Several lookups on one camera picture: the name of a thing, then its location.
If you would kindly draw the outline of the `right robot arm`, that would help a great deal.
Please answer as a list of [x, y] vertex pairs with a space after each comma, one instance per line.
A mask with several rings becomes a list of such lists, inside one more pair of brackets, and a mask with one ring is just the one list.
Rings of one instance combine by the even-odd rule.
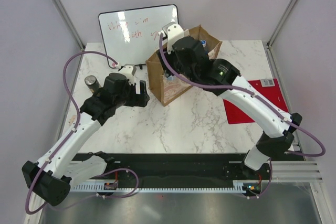
[[209, 59], [202, 43], [193, 37], [183, 36], [171, 50], [164, 49], [165, 38], [161, 35], [159, 39], [159, 59], [165, 70], [192, 86], [229, 101], [262, 128], [260, 139], [240, 166], [245, 178], [254, 178], [265, 162], [290, 152], [295, 139], [293, 133], [302, 121], [300, 114], [290, 114], [275, 106], [229, 61]]

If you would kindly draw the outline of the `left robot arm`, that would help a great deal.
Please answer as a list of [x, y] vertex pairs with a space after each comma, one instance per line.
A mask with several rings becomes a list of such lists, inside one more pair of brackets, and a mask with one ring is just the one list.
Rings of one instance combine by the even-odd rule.
[[111, 178], [115, 165], [104, 152], [95, 153], [88, 160], [69, 167], [84, 143], [100, 129], [121, 106], [145, 107], [150, 99], [146, 82], [141, 80], [140, 92], [132, 73], [111, 73], [81, 108], [72, 127], [37, 162], [27, 161], [22, 172], [29, 189], [51, 206], [59, 205], [70, 189], [96, 176]]

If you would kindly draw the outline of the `blue-label water bottle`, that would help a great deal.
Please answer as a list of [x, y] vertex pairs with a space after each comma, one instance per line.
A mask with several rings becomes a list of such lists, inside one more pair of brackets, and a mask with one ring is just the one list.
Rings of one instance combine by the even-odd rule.
[[202, 44], [204, 50], [205, 50], [206, 52], [209, 52], [209, 47], [208, 47], [207, 42], [206, 42], [205, 40], [201, 40], [200, 42], [201, 42], [201, 44]]

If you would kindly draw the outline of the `silver beverage can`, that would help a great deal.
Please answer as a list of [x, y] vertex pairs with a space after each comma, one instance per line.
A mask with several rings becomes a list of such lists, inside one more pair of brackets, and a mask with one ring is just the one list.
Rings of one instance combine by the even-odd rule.
[[172, 82], [176, 80], [176, 77], [174, 76], [174, 74], [172, 74], [169, 70], [164, 70], [163, 74], [164, 74], [165, 80], [168, 82]]

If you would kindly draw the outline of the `black and yellow can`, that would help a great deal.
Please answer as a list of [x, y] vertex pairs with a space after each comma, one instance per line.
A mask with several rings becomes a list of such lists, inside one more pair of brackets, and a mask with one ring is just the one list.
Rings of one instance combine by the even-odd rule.
[[92, 93], [95, 93], [99, 88], [101, 88], [98, 79], [94, 75], [86, 76], [84, 81], [86, 86]]

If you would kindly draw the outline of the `brown canvas tote bag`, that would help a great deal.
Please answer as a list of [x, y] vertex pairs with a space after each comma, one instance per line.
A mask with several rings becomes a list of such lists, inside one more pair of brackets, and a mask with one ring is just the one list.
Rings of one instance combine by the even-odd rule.
[[[210, 59], [216, 59], [222, 42], [210, 35], [201, 25], [184, 31], [185, 35], [205, 41], [205, 49]], [[186, 91], [191, 85], [176, 78], [167, 78], [159, 60], [159, 51], [156, 51], [147, 61], [149, 89], [163, 106], [167, 106]]]

